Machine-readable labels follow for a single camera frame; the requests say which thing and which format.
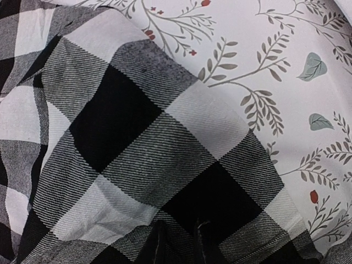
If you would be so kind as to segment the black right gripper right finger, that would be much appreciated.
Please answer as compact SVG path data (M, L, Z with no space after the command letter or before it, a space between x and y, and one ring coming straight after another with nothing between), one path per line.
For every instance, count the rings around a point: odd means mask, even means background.
M197 219L194 225L195 263L220 263L218 247L207 233L209 221Z

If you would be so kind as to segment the black white checkered shirt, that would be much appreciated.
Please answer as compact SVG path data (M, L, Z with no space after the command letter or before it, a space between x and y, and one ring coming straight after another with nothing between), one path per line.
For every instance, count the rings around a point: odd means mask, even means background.
M268 153L222 92L113 8L1 1L1 263L319 263Z

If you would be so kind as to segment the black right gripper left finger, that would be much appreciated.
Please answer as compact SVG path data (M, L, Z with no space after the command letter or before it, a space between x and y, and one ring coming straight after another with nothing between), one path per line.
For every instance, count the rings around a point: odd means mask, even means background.
M135 259L135 264L164 264L166 262L167 225L158 220L154 223L150 235Z

